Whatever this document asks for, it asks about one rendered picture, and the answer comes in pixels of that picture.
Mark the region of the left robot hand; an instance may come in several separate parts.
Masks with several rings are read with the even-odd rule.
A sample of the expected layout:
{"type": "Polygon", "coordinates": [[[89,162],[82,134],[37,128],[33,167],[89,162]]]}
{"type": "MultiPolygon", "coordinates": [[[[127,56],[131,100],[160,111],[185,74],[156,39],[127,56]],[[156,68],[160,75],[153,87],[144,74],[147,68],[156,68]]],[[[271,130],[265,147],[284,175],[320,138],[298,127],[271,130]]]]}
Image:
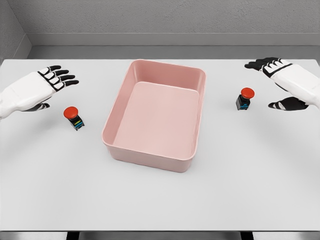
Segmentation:
{"type": "Polygon", "coordinates": [[[35,112],[49,108],[45,101],[62,89],[77,85],[78,80],[61,69],[60,65],[48,66],[18,79],[0,92],[0,120],[15,111],[35,112]]]}

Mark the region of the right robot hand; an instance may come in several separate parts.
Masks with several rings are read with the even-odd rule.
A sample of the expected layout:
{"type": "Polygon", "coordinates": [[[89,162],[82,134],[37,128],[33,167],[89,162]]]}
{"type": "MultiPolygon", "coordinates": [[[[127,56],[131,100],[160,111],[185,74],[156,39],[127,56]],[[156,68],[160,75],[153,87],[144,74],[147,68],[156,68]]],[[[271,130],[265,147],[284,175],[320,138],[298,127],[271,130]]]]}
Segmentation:
{"type": "Polygon", "coordinates": [[[282,58],[266,57],[250,61],[244,67],[262,72],[278,87],[291,94],[291,97],[269,103],[269,108],[300,111],[313,105],[320,110],[320,78],[300,65],[282,58]]]}

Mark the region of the pink rectangular basket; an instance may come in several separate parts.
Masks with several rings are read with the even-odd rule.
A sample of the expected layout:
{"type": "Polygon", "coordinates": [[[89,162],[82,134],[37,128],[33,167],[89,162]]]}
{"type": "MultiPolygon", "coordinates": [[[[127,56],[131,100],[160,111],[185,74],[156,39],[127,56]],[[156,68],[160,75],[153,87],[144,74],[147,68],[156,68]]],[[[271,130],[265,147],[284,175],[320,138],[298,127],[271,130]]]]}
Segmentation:
{"type": "Polygon", "coordinates": [[[183,173],[196,154],[206,73],[137,59],[128,67],[101,138],[119,161],[183,173]]]}

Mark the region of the red button industrial switch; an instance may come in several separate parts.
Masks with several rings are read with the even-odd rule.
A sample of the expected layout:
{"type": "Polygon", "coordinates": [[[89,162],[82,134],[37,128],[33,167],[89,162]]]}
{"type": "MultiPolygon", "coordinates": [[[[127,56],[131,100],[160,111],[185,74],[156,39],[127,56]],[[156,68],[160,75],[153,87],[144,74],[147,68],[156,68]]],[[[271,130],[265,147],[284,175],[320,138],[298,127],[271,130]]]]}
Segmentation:
{"type": "Polygon", "coordinates": [[[245,87],[240,91],[240,94],[236,100],[236,107],[238,110],[247,110],[251,103],[250,99],[255,96],[255,92],[252,88],[245,87]]]}
{"type": "Polygon", "coordinates": [[[81,127],[83,127],[85,124],[81,117],[79,116],[79,111],[75,106],[69,106],[67,107],[63,115],[66,119],[69,120],[73,128],[78,131],[81,127]]]}

